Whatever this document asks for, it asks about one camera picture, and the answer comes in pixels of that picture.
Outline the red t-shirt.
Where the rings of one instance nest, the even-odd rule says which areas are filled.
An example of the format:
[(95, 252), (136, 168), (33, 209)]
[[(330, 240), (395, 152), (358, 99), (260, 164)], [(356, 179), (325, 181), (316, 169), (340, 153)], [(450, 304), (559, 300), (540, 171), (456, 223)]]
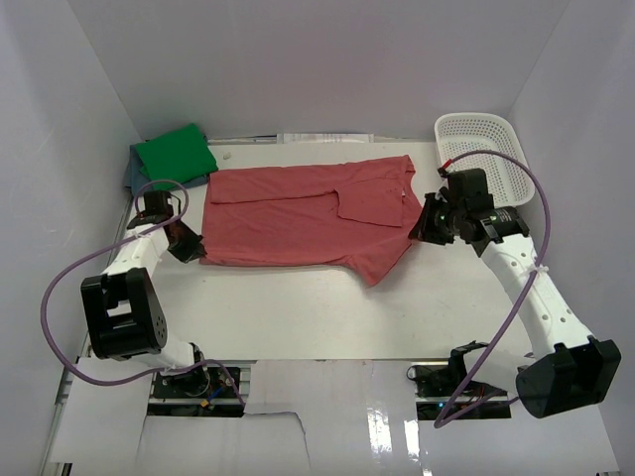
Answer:
[(378, 284), (411, 246), (422, 207), (407, 155), (211, 175), (201, 234), (206, 265), (342, 266)]

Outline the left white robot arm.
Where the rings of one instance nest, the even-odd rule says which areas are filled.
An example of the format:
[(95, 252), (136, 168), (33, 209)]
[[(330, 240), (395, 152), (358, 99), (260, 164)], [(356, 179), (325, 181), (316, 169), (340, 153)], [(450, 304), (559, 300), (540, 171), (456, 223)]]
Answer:
[(144, 209), (127, 226), (123, 245), (99, 276), (83, 280), (80, 293), (93, 354), (100, 359), (139, 361), (177, 369), (176, 384), (187, 395), (203, 393), (209, 371), (199, 348), (171, 335), (152, 283), (164, 255), (187, 264), (205, 256), (202, 236), (181, 220), (160, 225), (180, 211), (164, 190), (143, 194)]

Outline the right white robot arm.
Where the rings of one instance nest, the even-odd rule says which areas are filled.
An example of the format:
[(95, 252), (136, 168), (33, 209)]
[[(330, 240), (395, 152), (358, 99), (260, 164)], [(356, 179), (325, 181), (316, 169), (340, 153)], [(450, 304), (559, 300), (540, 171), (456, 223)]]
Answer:
[(517, 396), (530, 415), (549, 417), (604, 401), (621, 353), (598, 340), (579, 321), (541, 264), (530, 230), (518, 210), (498, 207), (482, 169), (440, 172), (446, 185), (427, 194), (411, 237), (446, 245), (461, 239), (490, 269), (513, 302), (531, 343), (524, 355), (498, 352), (472, 341), (451, 350), (445, 368), (412, 367), (414, 381), (468, 396), (482, 384)]

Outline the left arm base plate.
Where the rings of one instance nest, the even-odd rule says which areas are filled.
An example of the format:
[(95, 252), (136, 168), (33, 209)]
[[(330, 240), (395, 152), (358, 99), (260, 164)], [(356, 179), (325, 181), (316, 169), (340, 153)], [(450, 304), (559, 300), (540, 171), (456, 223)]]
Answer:
[(244, 415), (231, 382), (239, 387), (241, 370), (203, 367), (174, 377), (154, 378), (147, 415), (150, 417), (229, 417)]

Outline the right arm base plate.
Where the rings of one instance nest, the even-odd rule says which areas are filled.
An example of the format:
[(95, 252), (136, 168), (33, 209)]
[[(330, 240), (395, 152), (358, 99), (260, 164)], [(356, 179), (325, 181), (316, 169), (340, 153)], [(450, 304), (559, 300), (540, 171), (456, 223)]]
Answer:
[[(437, 362), (414, 363), (406, 377), (416, 386), (416, 408), (419, 421), (433, 421), (444, 409), (457, 383), (452, 379), (448, 365)], [(481, 402), (488, 395), (493, 398), (460, 419), (509, 419), (511, 415), (508, 393), (485, 383), (470, 382), (456, 399), (449, 413), (461, 411)]]

